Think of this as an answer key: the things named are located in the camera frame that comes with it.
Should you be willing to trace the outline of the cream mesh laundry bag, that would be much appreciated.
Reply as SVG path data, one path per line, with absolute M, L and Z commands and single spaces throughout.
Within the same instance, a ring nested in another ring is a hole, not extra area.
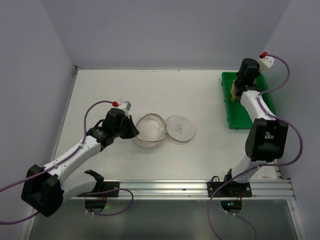
M 135 126 L 139 134 L 133 138 L 133 141 L 142 149 L 154 149 L 166 137 L 180 143 L 187 143 L 196 133 L 193 122 L 178 114 L 163 119 L 158 114 L 149 113 L 141 117 Z

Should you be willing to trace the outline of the yellow bra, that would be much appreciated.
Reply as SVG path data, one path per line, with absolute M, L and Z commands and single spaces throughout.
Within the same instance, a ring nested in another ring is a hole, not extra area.
M 231 100 L 233 103 L 239 102 L 239 96 L 237 95 L 237 92 L 238 92 L 237 83 L 238 83 L 238 80 L 235 79 L 235 80 L 233 81 L 232 86 L 231 86 L 231 89 L 230 89 L 230 94 L 231 94 L 230 100 Z

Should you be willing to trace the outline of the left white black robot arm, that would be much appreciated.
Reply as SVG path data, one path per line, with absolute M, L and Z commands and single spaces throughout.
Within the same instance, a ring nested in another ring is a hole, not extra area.
M 79 196 L 113 197 L 119 186 L 107 186 L 104 177 L 94 170 L 86 170 L 80 178 L 70 175 L 87 160 L 113 144 L 116 138 L 132 139 L 139 134 L 129 109 L 111 108 L 104 119 L 84 131 L 82 140 L 58 159 L 27 171 L 21 199 L 45 217 L 52 216 L 67 200 Z

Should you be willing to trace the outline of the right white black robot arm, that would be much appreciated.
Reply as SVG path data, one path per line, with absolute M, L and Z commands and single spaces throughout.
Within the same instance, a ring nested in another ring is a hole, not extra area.
M 230 100 L 240 103 L 252 122 L 245 141 L 245 155 L 237 166 L 231 168 L 224 182 L 247 184 L 259 170 L 281 158 L 284 154 L 288 124 L 275 118 L 263 100 L 263 91 L 257 86 L 257 78 L 274 64 L 274 57 L 264 52 L 258 60 L 244 58 L 230 89 Z

